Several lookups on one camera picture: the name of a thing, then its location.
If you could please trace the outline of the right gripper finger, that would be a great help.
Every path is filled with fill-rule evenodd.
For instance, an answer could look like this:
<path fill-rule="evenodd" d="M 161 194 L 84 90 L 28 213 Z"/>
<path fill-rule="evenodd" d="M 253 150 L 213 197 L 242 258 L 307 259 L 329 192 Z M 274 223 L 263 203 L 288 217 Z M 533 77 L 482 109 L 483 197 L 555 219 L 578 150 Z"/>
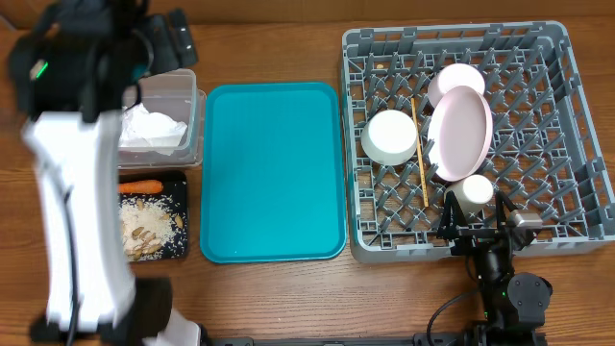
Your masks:
<path fill-rule="evenodd" d="M 508 212 L 517 210 L 516 205 L 502 191 L 495 193 L 497 228 L 502 229 L 506 224 Z"/>
<path fill-rule="evenodd" d="M 444 209 L 437 229 L 438 236 L 458 236 L 466 227 L 466 218 L 453 191 L 445 194 Z"/>

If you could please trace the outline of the white cup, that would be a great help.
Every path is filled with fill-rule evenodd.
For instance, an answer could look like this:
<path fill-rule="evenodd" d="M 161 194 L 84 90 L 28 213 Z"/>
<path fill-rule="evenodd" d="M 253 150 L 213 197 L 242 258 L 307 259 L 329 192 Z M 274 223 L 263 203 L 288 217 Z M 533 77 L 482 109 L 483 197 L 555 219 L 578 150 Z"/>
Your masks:
<path fill-rule="evenodd" d="M 446 189 L 445 195 L 448 195 L 449 192 L 455 194 L 464 216 L 469 218 L 477 215 L 492 199 L 494 188 L 486 177 L 471 175 L 450 185 Z"/>

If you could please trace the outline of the large white plate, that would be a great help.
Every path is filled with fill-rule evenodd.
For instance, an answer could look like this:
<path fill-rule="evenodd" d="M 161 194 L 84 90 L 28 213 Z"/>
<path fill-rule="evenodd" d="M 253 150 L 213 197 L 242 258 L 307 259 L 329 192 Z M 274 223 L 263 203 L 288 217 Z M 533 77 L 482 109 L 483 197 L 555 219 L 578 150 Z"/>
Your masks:
<path fill-rule="evenodd" d="M 484 162 L 493 135 L 493 119 L 485 98 L 469 86 L 448 91 L 435 107 L 428 129 L 428 152 L 435 174 L 456 182 Z"/>

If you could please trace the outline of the white napkin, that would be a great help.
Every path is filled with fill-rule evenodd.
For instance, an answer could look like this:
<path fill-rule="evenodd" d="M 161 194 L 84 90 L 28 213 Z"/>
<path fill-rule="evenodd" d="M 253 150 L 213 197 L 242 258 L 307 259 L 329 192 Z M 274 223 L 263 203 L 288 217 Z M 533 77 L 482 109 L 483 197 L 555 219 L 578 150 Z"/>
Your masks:
<path fill-rule="evenodd" d="M 185 134 L 187 125 L 161 112 L 149 112 L 142 103 L 124 108 L 120 148 L 146 148 L 170 156 Z"/>

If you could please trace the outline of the wooden chopstick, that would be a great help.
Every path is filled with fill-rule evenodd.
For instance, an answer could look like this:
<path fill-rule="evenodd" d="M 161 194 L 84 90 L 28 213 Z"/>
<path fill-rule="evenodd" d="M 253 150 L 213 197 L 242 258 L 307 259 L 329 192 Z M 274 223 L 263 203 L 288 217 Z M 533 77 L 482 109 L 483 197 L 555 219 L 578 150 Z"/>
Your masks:
<path fill-rule="evenodd" d="M 428 190 L 427 190 L 427 181 L 426 181 L 425 167 L 424 167 L 424 163 L 423 163 L 422 138 L 421 138 L 420 128 L 419 128 L 419 124 L 418 124 L 418 116 L 417 116 L 417 112 L 416 112 L 415 100 L 414 100 L 413 96 L 410 97 L 410 105 L 411 105 L 411 111 L 412 111 L 412 118 L 413 118 L 414 126 L 416 128 L 417 162 L 418 162 L 419 172 L 420 172 L 420 182 L 421 182 L 421 188 L 422 188 L 423 203 L 424 203 L 424 207 L 428 208 L 430 203 L 429 203 L 429 196 L 428 196 Z"/>

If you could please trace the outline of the green-rimmed white bowl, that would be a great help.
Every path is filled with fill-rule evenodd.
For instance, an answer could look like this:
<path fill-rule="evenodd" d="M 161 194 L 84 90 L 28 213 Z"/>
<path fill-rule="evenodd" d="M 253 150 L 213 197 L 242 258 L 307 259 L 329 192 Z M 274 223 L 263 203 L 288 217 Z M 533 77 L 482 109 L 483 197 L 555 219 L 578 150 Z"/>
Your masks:
<path fill-rule="evenodd" d="M 365 125 L 360 142 L 371 161 L 381 165 L 399 165 L 417 151 L 417 130 L 412 118 L 402 111 L 376 113 Z"/>

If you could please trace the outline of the orange carrot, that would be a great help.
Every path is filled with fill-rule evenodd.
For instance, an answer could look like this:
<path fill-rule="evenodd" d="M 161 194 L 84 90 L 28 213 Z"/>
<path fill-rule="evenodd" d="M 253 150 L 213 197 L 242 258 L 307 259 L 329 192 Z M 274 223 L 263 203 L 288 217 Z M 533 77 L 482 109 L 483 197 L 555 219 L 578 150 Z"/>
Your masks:
<path fill-rule="evenodd" d="M 142 180 L 122 183 L 118 186 L 121 194 L 158 194 L 163 191 L 163 183 L 158 180 Z"/>

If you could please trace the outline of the food scraps pile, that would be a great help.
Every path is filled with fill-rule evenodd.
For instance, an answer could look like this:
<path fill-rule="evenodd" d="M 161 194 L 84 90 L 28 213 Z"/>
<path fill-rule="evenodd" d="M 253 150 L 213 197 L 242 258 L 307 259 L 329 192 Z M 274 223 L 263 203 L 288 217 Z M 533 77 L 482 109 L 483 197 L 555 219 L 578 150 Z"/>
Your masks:
<path fill-rule="evenodd" d="M 188 245 L 186 208 L 170 195 L 121 195 L 120 231 L 131 262 L 178 259 Z"/>

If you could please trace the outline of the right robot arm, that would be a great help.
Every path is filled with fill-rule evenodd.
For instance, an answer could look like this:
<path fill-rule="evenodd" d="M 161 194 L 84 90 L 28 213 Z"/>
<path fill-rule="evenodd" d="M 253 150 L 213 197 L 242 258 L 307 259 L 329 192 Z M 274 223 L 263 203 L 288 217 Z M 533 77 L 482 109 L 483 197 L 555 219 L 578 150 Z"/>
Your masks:
<path fill-rule="evenodd" d="M 518 209 L 503 193 L 496 194 L 496 225 L 471 229 L 455 194 L 446 194 L 437 236 L 454 243 L 451 254 L 465 258 L 476 287 L 443 304 L 430 318 L 429 345 L 545 345 L 537 330 L 545 324 L 553 286 L 531 273 L 517 273 L 516 251 L 529 246 L 543 229 L 535 212 Z M 478 294 L 484 319 L 471 322 L 459 334 L 436 334 L 436 318 L 451 305 Z"/>

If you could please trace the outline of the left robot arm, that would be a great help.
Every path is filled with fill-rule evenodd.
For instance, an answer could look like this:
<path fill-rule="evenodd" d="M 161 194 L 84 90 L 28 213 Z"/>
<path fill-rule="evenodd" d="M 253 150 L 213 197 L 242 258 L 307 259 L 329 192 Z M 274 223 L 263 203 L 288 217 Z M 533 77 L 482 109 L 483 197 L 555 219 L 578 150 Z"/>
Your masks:
<path fill-rule="evenodd" d="M 22 137 L 35 157 L 49 298 L 35 343 L 96 335 L 111 345 L 204 345 L 205 328 L 173 306 L 166 278 L 138 278 L 120 234 L 123 96 L 145 77 L 197 62 L 185 13 L 145 1 L 49 5 L 14 45 L 8 70 Z"/>

